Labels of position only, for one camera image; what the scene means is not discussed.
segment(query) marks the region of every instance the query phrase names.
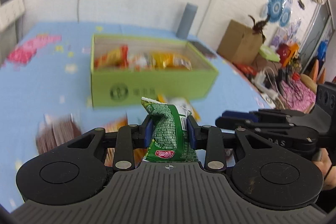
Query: blue object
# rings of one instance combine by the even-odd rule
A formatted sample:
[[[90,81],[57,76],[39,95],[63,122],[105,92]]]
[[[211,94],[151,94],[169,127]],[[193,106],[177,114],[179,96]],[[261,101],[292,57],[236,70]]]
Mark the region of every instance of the blue object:
[[[87,106],[90,100],[90,47],[96,32],[176,39],[172,31],[92,22],[45,22],[30,30],[20,44],[45,33],[61,35],[62,40],[39,49],[36,56],[20,69],[8,61],[0,68],[0,204],[10,212],[23,204],[15,183],[16,168],[38,155],[35,136],[44,114],[54,117],[76,114],[83,133],[126,114],[129,124],[141,124],[147,116],[140,97],[138,105],[95,110]],[[188,39],[198,41],[192,35]],[[56,51],[55,46],[61,47],[63,52]],[[229,63],[219,56],[211,63],[219,72],[215,83],[205,98],[191,101],[201,117],[198,124],[214,126],[218,114],[224,109],[249,112],[261,108],[260,102],[268,108],[262,97]],[[68,65],[75,65],[77,70],[66,72]],[[197,155],[204,163],[205,151],[197,150]]]
[[[238,111],[225,111],[222,113],[222,117],[233,117],[239,119],[251,120],[252,122],[259,122],[256,115],[248,112],[238,112]]]
[[[189,136],[189,143],[190,147],[195,150],[196,149],[196,138],[195,138],[195,130],[191,125],[190,120],[187,118],[187,129],[188,129],[188,136]]]
[[[145,131],[144,144],[145,144],[146,148],[148,148],[149,145],[151,144],[152,137],[153,137],[153,132],[154,132],[154,122],[153,122],[152,119],[150,119],[147,126],[146,126],[146,131]]]
[[[197,12],[197,5],[193,5],[191,3],[187,3],[180,25],[177,29],[176,36],[180,39],[187,39],[191,25],[193,24],[196,12]]]
[[[275,23],[280,20],[284,9],[285,0],[268,0],[269,22]]]
[[[317,59],[324,61],[328,47],[328,40],[323,40],[317,51]]]
[[[282,15],[279,20],[280,27],[286,27],[289,24],[289,21],[291,20],[292,10],[291,8],[284,8]]]

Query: hand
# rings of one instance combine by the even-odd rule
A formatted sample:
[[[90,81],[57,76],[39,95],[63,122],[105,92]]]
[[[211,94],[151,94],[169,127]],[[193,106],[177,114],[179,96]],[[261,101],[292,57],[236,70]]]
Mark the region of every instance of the hand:
[[[336,187],[336,167],[333,166],[327,177],[325,177],[332,163],[327,150],[322,148],[321,152],[320,161],[313,161],[313,163],[321,170],[322,175],[325,178],[322,190],[331,190]]]

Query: box logo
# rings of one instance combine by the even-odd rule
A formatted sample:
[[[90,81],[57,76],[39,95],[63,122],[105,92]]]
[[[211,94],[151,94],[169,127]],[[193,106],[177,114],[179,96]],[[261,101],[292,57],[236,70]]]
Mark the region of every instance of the box logo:
[[[128,88],[125,84],[116,84],[110,89],[111,99],[122,101],[128,97]]]
[[[162,159],[169,159],[174,156],[175,152],[173,150],[156,150],[155,155]]]

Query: blue cylinder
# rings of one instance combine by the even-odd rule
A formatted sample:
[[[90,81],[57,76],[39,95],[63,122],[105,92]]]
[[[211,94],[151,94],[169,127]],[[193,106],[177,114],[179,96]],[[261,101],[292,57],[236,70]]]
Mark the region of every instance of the blue cylinder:
[[[193,24],[198,6],[187,3],[176,36],[180,39],[187,39],[191,25]]]

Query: orange snack bag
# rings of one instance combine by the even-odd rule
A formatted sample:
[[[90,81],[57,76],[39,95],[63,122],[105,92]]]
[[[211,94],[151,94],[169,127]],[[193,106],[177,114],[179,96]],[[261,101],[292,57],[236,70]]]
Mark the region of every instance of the orange snack bag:
[[[127,121],[127,116],[125,116],[124,118],[121,118],[117,121],[113,121],[108,123],[107,125],[104,126],[105,131],[106,132],[116,132],[119,130],[119,128],[128,125],[128,121]],[[108,148],[107,149],[107,155],[106,155],[106,160],[105,160],[105,166],[113,166],[113,158],[114,158],[114,148]],[[143,157],[145,156],[147,152],[147,149],[142,149],[142,148],[138,148],[138,149],[134,149],[133,153],[134,153],[134,162],[135,162],[135,166],[137,166],[139,164],[139,162],[142,161]]]
[[[105,68],[110,66],[124,65],[125,62],[127,62],[127,52],[127,45],[123,45],[119,48],[109,51],[107,54],[104,54],[95,59],[94,67]]]
[[[192,69],[190,60],[183,55],[171,52],[152,52],[151,55],[155,60],[155,68]]]

